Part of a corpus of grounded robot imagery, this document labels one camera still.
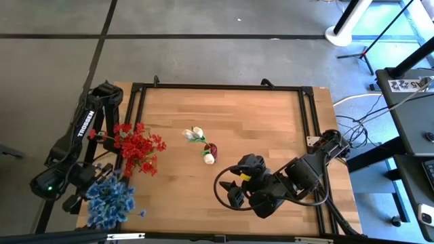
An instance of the artificial blue flowers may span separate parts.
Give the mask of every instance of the artificial blue flowers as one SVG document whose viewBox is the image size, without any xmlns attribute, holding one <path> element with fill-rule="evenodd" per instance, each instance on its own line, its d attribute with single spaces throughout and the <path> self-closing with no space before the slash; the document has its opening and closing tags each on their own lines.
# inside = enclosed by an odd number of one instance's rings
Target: artificial blue flowers
<svg viewBox="0 0 434 244">
<path fill-rule="evenodd" d="M 108 230 L 117 222 L 126 222 L 127 213 L 135 208 L 133 194 L 134 188 L 127 188 L 125 183 L 118 182 L 116 176 L 101 184 L 93 184 L 86 192 L 89 199 L 87 226 Z M 140 217 L 143 218 L 144 213 L 145 210 L 140 212 Z"/>
</svg>

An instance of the wooden table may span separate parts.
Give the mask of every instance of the wooden table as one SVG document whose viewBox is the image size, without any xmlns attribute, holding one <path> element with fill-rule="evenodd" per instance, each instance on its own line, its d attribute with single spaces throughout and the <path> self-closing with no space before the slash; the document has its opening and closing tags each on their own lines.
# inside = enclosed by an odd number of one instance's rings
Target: wooden table
<svg viewBox="0 0 434 244">
<path fill-rule="evenodd" d="M 123 102 L 119 107 L 123 121 L 132 83 L 115 82 L 115 85 L 123 89 Z M 328 88 L 314 87 L 313 91 L 321 132 L 337 129 Z M 135 99 L 131 121 L 135 121 L 139 96 Z M 130 186 L 136 188 L 136 211 L 145 208 L 147 215 L 143 220 L 130 215 L 129 220 L 121 225 L 122 230 L 319 235 L 314 207 L 285 202 L 273 215 L 261 219 L 253 211 L 233 211 L 221 206 L 212 190 L 216 174 L 236 165 L 246 154 L 263 156 L 267 167 L 275 171 L 294 157 L 306 153 L 296 92 L 148 88 L 142 122 L 152 134 L 163 137 L 167 150 L 157 154 L 157 175 L 134 174 L 131 177 Z M 218 146 L 218 160 L 214 165 L 203 162 L 202 144 L 187 143 L 182 136 L 182 130 L 191 126 L 202 127 L 208 141 Z M 102 146 L 98 146 L 96 155 L 103 152 Z M 98 162 L 114 164 L 115 158 L 114 154 L 108 154 Z M 347 167 L 334 160 L 328 170 L 336 206 L 351 226 L 361 233 Z M 229 173 L 221 180 L 241 182 L 240 178 Z M 226 192 L 221 187 L 218 189 L 222 199 L 226 199 Z M 325 206 L 323 212 L 326 230 L 330 232 Z M 84 226 L 86 219 L 87 206 L 83 202 L 77 227 Z"/>
</svg>

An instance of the white tulip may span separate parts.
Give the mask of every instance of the white tulip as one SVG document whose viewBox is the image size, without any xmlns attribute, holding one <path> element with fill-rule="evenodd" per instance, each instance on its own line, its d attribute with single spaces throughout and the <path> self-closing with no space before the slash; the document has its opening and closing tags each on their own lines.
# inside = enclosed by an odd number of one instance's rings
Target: white tulip
<svg viewBox="0 0 434 244">
<path fill-rule="evenodd" d="M 193 139 L 195 139 L 195 137 L 194 137 L 194 135 L 193 135 L 193 132 L 192 132 L 191 130 L 189 130 L 189 129 L 185 129 L 185 130 L 182 132 L 182 135 L 183 135 L 187 140 L 193 140 Z"/>
<path fill-rule="evenodd" d="M 213 164 L 216 161 L 211 153 L 208 153 L 207 155 L 203 156 L 203 160 L 205 161 L 206 164 Z"/>
<path fill-rule="evenodd" d="M 193 128 L 193 136 L 197 139 L 200 139 L 203 137 L 203 130 L 200 127 L 194 127 Z"/>
</svg>

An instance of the white stand base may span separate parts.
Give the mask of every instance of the white stand base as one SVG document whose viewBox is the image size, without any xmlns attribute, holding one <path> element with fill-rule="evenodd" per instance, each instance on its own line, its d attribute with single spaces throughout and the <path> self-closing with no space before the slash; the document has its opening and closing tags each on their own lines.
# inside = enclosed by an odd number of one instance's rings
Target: white stand base
<svg viewBox="0 0 434 244">
<path fill-rule="evenodd" d="M 344 35 L 340 34 L 339 36 L 336 36 L 333 32 L 334 26 L 329 27 L 327 30 L 325 30 L 325 38 L 332 43 L 333 45 L 337 45 L 339 47 L 345 47 L 351 44 L 351 41 L 353 40 L 351 34 L 350 35 Z"/>
</svg>

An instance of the sticker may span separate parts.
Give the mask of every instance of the sticker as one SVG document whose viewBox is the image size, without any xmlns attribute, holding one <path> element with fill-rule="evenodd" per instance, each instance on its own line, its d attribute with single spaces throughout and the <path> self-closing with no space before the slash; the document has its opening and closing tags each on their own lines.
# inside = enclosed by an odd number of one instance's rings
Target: sticker
<svg viewBox="0 0 434 244">
<path fill-rule="evenodd" d="M 249 181 L 250 180 L 250 178 L 251 178 L 251 176 L 247 176 L 247 175 L 245 175 L 244 173 L 241 173 L 241 179 L 243 179 L 243 180 L 245 180 L 245 181 Z"/>
<path fill-rule="evenodd" d="M 389 86 L 392 92 L 416 92 L 423 85 L 418 79 L 408 79 L 408 80 L 390 80 Z"/>
</svg>

